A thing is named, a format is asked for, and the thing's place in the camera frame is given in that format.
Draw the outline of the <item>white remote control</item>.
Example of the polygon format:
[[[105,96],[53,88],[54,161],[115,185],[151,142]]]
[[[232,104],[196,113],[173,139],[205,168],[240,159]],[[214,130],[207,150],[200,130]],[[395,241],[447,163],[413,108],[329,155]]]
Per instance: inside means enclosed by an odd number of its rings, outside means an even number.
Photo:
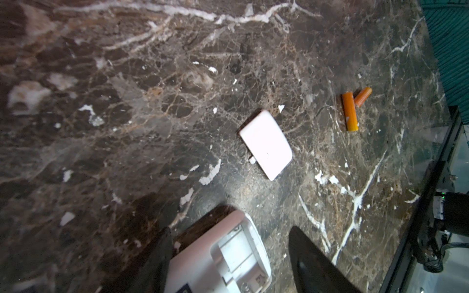
[[[167,293],[264,293],[272,282],[265,246],[252,218],[235,210],[174,256]]]

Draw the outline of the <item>white battery cover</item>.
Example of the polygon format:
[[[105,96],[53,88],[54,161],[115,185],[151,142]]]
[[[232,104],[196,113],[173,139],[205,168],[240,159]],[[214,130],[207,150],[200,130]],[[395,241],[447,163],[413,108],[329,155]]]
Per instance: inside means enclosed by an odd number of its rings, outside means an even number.
[[[240,130],[239,135],[271,181],[280,175],[293,158],[287,138],[267,110],[260,111]]]

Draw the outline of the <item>orange battery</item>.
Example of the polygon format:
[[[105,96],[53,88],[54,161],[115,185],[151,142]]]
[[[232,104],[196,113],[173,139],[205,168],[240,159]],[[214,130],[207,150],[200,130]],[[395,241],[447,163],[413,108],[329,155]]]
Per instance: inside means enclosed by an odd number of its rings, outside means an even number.
[[[354,96],[352,92],[346,92],[342,95],[344,116],[346,127],[349,132],[359,130],[357,114],[355,110]]]
[[[354,98],[354,103],[357,107],[361,107],[368,97],[372,94],[373,90],[370,87],[364,88],[359,94]]]

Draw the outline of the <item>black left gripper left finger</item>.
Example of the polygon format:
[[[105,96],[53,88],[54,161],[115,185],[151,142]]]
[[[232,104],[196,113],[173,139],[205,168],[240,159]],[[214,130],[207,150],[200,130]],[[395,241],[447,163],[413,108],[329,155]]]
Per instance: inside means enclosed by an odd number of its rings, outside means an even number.
[[[166,227],[115,280],[104,284],[101,292],[163,293],[172,253],[172,233]]]

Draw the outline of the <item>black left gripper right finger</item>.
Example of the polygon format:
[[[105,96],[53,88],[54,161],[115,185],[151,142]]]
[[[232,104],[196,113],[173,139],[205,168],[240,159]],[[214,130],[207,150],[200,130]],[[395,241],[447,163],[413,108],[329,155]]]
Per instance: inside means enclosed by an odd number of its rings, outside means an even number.
[[[299,293],[358,293],[357,289],[297,226],[290,229],[288,251]]]

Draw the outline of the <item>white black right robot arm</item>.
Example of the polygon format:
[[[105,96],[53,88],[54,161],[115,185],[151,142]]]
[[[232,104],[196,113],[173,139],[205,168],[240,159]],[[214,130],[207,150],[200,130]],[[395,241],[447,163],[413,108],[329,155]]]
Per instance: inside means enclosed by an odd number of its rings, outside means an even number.
[[[469,236],[469,195],[456,192],[436,192],[432,204],[433,216],[442,221],[450,233]]]

